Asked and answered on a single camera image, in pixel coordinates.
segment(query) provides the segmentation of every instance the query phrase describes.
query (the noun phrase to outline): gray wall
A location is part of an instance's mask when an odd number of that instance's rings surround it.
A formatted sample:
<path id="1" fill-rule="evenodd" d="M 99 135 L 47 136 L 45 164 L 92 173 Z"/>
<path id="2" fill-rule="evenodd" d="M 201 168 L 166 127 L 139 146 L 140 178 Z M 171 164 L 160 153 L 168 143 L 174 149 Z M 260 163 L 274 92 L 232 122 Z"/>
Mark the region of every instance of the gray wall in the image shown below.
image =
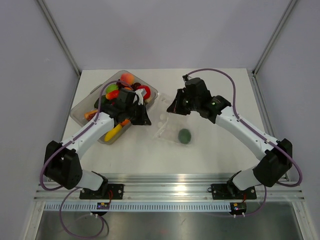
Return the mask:
<path id="1" fill-rule="evenodd" d="M 289 0 L 46 2 L 82 69 L 252 69 Z"/>
<path id="2" fill-rule="evenodd" d="M 0 30 L 0 239 L 18 240 L 77 78 L 35 1 L 2 1 Z"/>
<path id="3" fill-rule="evenodd" d="M 320 229 L 320 1 L 300 1 L 258 73 L 276 135 L 293 143 L 303 192 Z"/>

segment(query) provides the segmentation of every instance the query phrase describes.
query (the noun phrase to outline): black mount bracket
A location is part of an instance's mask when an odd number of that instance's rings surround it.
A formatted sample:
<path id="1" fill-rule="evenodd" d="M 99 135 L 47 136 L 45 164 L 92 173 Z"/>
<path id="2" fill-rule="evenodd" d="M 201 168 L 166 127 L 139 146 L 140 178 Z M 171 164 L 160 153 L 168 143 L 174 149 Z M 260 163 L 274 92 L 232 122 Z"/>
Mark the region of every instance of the black mount bracket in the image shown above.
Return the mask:
<path id="1" fill-rule="evenodd" d="M 115 183 L 107 183 L 104 185 L 104 189 L 102 190 L 102 186 L 97 190 L 93 191 L 88 188 L 84 188 L 80 192 L 79 198 L 82 200 L 110 200 L 110 192 L 112 192 L 112 200 L 122 200 L 124 196 L 125 185 L 123 184 L 115 184 Z"/>
<path id="2" fill-rule="evenodd" d="M 212 193 L 213 200 L 255 200 L 257 199 L 256 189 L 254 186 L 247 188 L 244 191 L 239 191 L 232 195 L 228 190 L 227 183 L 214 183 L 207 190 Z"/>

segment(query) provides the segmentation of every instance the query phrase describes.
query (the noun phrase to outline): white table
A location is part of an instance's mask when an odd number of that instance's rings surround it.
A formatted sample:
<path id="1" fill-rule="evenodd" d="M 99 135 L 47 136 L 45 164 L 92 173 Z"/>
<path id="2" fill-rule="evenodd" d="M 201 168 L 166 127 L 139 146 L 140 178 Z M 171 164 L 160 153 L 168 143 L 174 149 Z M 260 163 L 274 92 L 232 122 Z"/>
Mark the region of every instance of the white table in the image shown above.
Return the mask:
<path id="1" fill-rule="evenodd" d="M 184 86 L 182 75 L 193 69 L 128 70 L 159 93 L 174 97 Z M 237 111 L 260 129 L 263 123 L 250 79 L 245 68 L 221 69 L 236 85 Z M 72 107 L 85 98 L 97 85 L 104 83 L 119 70 L 84 70 Z M 202 78 L 211 95 L 221 95 L 232 102 L 232 85 L 223 75 L 205 71 L 193 74 Z M 224 174 L 236 173 L 258 163 L 255 156 L 229 132 L 192 113 L 189 120 L 199 125 L 194 143 L 188 146 L 152 139 L 145 134 L 147 126 L 131 126 L 114 144 L 96 142 L 80 160 L 83 169 L 101 174 Z M 81 127 L 68 118 L 63 138 Z"/>

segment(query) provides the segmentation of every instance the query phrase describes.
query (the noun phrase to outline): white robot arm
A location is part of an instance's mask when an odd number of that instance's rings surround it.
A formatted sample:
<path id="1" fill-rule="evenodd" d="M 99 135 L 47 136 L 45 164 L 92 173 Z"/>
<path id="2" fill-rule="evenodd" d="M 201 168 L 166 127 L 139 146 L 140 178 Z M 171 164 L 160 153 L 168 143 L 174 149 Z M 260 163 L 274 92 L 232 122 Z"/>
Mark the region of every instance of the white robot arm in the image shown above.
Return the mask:
<path id="1" fill-rule="evenodd" d="M 252 186 L 262 184 L 272 187 L 292 167 L 292 163 L 278 149 L 268 144 L 272 142 L 292 157 L 292 144 L 287 139 L 279 141 L 241 116 L 236 117 L 231 103 L 219 95 L 212 97 L 205 82 L 198 77 L 185 81 L 185 87 L 177 90 L 173 103 L 167 109 L 169 113 L 180 115 L 188 115 L 191 111 L 229 131 L 260 160 L 258 165 L 237 172 L 227 181 L 227 189 L 233 196 Z"/>
<path id="2" fill-rule="evenodd" d="M 99 115 L 90 120 L 77 133 L 46 147 L 44 175 L 67 189 L 75 187 L 101 191 L 108 180 L 98 173 L 82 170 L 80 159 L 103 134 L 118 123 L 129 119 L 133 125 L 151 125 L 144 105 L 145 89 L 135 92 L 121 89 L 119 96 L 101 107 Z"/>

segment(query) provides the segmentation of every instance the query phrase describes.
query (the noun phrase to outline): transparent plastic bin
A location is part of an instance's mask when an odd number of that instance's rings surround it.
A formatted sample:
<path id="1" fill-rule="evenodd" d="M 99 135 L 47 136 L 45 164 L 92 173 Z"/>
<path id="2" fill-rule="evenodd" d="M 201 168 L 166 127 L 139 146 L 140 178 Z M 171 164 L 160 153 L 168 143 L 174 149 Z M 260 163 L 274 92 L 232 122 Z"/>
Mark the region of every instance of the transparent plastic bin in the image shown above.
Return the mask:
<path id="1" fill-rule="evenodd" d="M 79 124 L 81 127 L 83 127 L 85 124 L 87 124 L 88 121 L 85 119 L 85 113 L 90 112 L 90 111 L 95 109 L 94 104 L 97 101 L 97 99 L 98 99 L 98 97 L 100 95 L 100 92 L 101 92 L 102 88 L 104 87 L 104 85 L 106 85 L 107 83 L 109 83 L 111 81 L 119 80 L 121 75 L 124 74 L 124 73 L 129 73 L 129 72 L 125 71 L 125 70 L 118 71 L 115 75 L 110 77 L 103 84 L 98 85 L 97 87 L 95 87 L 87 97 L 85 97 L 81 102 L 79 102 L 76 106 L 74 106 L 71 109 L 70 117 L 77 124 Z M 135 83 L 138 82 L 141 85 L 145 85 L 145 86 L 148 86 L 150 88 L 151 100 L 145 105 L 146 109 L 148 110 L 154 104 L 155 99 L 158 97 L 158 91 L 154 87 L 152 87 L 148 83 L 146 83 L 145 81 L 143 81 L 140 78 L 138 78 L 137 76 L 134 76 L 134 82 Z M 130 128 L 131 125 L 132 124 L 129 123 L 129 124 L 123 126 L 122 129 L 116 135 L 114 135 L 114 137 L 111 138 L 109 141 L 105 141 L 106 133 L 104 133 L 100 137 L 98 142 L 101 143 L 101 144 L 107 144 L 107 145 L 113 144 L 128 128 Z"/>

